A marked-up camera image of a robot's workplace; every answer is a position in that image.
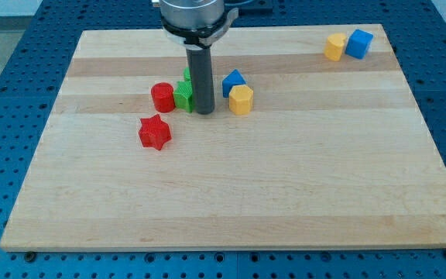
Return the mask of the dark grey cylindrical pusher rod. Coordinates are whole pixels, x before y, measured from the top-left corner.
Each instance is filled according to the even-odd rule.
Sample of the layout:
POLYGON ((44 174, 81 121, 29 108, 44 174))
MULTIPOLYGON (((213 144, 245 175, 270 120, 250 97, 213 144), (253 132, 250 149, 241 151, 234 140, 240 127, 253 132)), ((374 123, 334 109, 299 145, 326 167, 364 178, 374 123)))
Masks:
POLYGON ((186 50, 193 92, 194 110, 201 115, 214 111, 211 49, 186 50))

